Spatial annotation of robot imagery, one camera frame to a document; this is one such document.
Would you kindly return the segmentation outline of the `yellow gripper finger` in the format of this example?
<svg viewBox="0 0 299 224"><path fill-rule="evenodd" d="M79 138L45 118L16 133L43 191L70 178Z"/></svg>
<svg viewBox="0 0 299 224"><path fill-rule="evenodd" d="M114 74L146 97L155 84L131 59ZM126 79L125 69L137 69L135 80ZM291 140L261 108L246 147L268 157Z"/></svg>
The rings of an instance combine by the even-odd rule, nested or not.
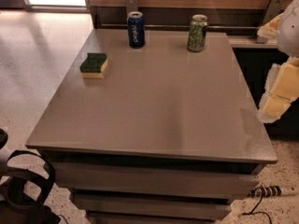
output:
<svg viewBox="0 0 299 224"><path fill-rule="evenodd" d="M267 39L276 38L278 35L279 22L281 18L282 14L279 14L267 24L261 26L257 32L257 35Z"/></svg>
<svg viewBox="0 0 299 224"><path fill-rule="evenodd" d="M264 88L257 117L262 123L273 123L299 97L299 59L289 59L282 65L274 63Z"/></svg>

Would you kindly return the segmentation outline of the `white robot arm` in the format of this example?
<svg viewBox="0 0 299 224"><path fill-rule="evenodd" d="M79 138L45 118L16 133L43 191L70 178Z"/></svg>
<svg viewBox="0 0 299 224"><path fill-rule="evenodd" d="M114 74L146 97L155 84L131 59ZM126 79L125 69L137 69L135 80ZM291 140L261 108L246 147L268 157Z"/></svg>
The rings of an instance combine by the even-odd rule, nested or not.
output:
<svg viewBox="0 0 299 224"><path fill-rule="evenodd" d="M273 63L259 103L258 119L273 123L299 98L299 0L293 0L257 32L262 38L275 38L278 50L288 56L282 65Z"/></svg>

